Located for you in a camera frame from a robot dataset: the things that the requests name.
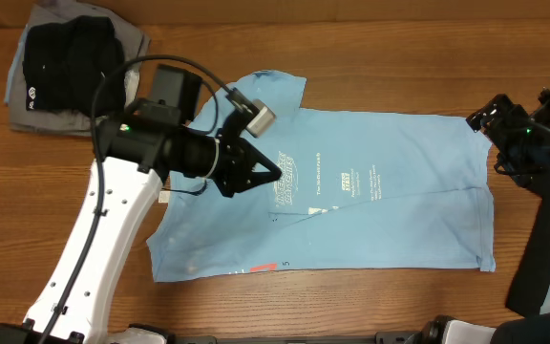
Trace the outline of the light blue printed t-shirt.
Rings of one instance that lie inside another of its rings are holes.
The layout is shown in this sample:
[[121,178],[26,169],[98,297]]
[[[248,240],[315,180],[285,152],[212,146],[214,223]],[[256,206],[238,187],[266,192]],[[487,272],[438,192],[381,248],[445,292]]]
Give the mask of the light blue printed t-shirt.
[[490,142],[460,117],[320,111],[306,80],[240,78],[275,123],[254,145],[281,178],[231,198],[172,173],[149,238],[153,277],[178,282],[284,269],[494,271]]

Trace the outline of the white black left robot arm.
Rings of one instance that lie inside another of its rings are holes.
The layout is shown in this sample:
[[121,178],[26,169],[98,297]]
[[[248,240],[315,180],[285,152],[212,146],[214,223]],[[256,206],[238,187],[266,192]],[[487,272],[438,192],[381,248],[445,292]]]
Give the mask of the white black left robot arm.
[[161,55],[148,97],[91,124],[95,159],[86,196],[49,284],[0,344],[171,343],[165,330],[108,330],[132,243],[169,174],[213,183],[225,197],[280,179],[252,140],[275,121],[261,101],[193,61]]

